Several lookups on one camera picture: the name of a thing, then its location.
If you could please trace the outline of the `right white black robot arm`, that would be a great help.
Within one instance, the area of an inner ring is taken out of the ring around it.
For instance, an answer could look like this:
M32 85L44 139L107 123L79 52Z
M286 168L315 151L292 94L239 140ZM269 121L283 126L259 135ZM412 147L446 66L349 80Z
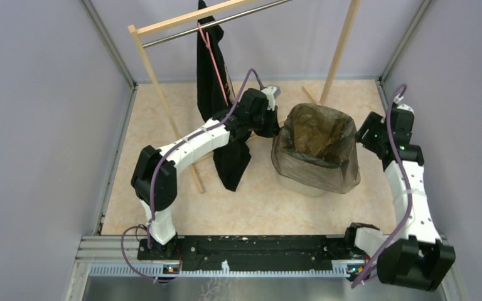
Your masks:
M367 259L351 272L353 288L374 278L381 283L435 291L456 259L453 246L443 242L429 210L424 186L424 156L410 142L413 109L389 106L386 116L371 112L356 133L356 142L382 162L395 210L396 228L387 236L371 224L352 223L343 251Z

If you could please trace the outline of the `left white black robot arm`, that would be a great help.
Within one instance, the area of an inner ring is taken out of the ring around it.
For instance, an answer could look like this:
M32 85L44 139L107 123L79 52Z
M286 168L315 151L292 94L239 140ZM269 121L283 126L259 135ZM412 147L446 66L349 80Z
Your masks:
M249 88L233 109L216 113L191 134L158 149L148 145L139 154L131 186L147 216L153 252L161 259L175 254L176 235L170 206L177 197L178 176L188 166L216 149L242 141L251 134L274 137L279 132L278 86Z

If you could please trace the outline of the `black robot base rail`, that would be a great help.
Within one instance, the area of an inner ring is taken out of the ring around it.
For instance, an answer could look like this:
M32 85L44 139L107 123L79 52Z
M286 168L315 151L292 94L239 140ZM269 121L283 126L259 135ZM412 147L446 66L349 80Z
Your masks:
M219 271L226 263L233 272L329 271L336 260L366 258L333 235L179 236L166 255L181 260L183 271Z

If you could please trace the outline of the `beige plastic trash bin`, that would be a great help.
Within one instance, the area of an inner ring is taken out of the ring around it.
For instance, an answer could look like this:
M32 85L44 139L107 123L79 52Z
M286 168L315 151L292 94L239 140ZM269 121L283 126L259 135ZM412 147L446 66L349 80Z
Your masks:
M280 174L277 175L278 183L283 186L284 188L294 191L296 193L309 196L309 197L320 197L327 193L327 191L323 189L319 189L312 186L307 186L300 182L297 182L293 179L288 177L282 176Z

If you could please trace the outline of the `dark translucent trash bag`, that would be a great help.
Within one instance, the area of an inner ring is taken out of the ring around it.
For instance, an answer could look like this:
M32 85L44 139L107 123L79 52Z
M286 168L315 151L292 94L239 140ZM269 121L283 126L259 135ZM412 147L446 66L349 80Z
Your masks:
M277 174L330 193L346 194L361 182L355 121L348 114L313 103L289 112L272 142Z

